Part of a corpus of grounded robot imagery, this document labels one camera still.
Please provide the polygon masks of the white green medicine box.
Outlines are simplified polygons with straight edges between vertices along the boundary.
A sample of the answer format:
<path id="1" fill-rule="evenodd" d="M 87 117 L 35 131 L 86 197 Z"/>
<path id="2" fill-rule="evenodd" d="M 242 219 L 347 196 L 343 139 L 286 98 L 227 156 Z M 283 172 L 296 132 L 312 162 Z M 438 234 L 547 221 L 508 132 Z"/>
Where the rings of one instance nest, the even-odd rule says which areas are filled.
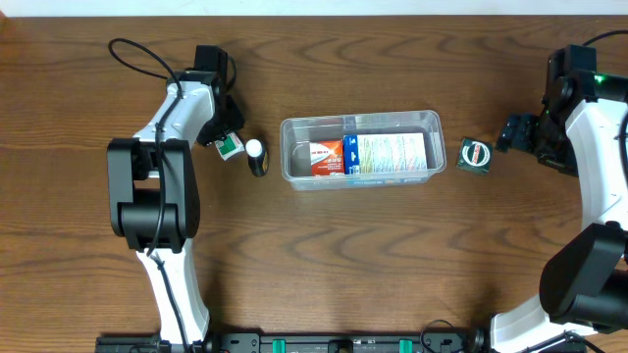
<path id="1" fill-rule="evenodd" d="M 244 144 L 235 132 L 231 132 L 223 140 L 216 140 L 214 144 L 224 161 L 227 161 L 234 155 L 245 151 Z"/>

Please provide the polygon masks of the dark bottle white cap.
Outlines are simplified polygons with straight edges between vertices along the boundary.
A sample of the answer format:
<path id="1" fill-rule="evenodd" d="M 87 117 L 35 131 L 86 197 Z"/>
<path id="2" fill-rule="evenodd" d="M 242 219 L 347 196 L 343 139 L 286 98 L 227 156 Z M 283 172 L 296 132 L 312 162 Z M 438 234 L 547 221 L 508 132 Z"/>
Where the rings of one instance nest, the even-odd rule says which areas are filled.
<path id="1" fill-rule="evenodd" d="M 263 177 L 268 172 L 269 159 L 265 145 L 259 139 L 250 139 L 245 144 L 247 162 L 256 177 Z"/>

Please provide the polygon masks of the dark green square box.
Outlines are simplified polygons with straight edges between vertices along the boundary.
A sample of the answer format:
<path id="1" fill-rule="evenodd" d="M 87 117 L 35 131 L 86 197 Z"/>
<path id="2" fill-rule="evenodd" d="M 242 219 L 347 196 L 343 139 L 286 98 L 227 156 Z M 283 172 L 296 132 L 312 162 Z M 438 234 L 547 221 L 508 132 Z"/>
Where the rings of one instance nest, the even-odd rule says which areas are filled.
<path id="1" fill-rule="evenodd" d="M 491 144 L 464 137 L 461 140 L 456 166 L 466 172 L 486 175 L 490 171 L 493 155 Z"/>

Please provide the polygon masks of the red medicine box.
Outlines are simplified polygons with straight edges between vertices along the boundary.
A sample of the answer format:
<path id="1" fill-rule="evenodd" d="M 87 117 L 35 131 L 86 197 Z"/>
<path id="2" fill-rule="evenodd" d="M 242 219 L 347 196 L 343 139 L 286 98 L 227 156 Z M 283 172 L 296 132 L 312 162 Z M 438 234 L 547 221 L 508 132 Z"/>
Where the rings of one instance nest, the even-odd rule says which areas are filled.
<path id="1" fill-rule="evenodd" d="M 311 172 L 314 177 L 344 174 L 343 145 L 341 140 L 309 143 Z"/>

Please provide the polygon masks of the clear plastic container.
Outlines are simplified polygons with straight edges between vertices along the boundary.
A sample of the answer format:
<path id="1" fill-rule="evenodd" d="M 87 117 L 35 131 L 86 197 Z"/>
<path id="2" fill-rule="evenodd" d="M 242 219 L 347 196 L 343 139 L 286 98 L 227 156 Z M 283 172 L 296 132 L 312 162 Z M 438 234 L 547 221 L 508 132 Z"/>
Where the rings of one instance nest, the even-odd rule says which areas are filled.
<path id="1" fill-rule="evenodd" d="M 446 166 L 439 115 L 431 110 L 287 119 L 281 124 L 282 174 L 296 190 L 355 188 L 340 176 L 313 176 L 309 143 L 341 140 L 353 134 L 418 133 L 424 135 L 429 178 Z"/>

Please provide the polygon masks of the blue medicine box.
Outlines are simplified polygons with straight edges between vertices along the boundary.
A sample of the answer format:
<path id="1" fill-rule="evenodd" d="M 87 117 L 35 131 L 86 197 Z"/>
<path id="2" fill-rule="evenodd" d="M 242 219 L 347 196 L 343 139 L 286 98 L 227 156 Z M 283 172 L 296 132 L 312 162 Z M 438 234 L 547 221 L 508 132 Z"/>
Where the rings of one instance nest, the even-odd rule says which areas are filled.
<path id="1" fill-rule="evenodd" d="M 342 143 L 343 182 L 349 187 L 424 183 L 429 179 L 421 132 L 345 135 Z"/>

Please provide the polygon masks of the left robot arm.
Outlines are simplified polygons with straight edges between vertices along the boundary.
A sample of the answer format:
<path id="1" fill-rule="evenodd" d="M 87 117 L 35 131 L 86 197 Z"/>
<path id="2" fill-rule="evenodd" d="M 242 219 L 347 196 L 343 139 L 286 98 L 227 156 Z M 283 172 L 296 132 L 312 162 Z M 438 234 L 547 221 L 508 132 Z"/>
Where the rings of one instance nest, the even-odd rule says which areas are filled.
<path id="1" fill-rule="evenodd" d="M 242 151 L 244 126 L 230 90 L 234 59 L 222 48 L 199 45 L 192 67 L 168 69 L 166 97 L 146 127 L 107 147 L 113 232 L 126 240 L 143 265 L 161 327 L 151 341 L 100 343 L 101 351 L 204 352 L 210 313 L 201 298 L 192 243 L 200 224 L 194 145 Z"/>

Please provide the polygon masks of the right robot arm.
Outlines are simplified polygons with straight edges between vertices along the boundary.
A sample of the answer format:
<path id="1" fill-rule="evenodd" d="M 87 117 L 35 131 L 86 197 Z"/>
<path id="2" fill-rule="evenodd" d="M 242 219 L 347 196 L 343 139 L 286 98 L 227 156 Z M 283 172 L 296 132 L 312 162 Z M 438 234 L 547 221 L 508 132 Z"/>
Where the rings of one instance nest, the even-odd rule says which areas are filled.
<path id="1" fill-rule="evenodd" d="M 512 115 L 497 140 L 577 177 L 582 229 L 545 265 L 538 292 L 492 317 L 491 352 L 585 352 L 627 327 L 627 79 L 602 74 L 589 44 L 548 58 L 538 115 Z"/>

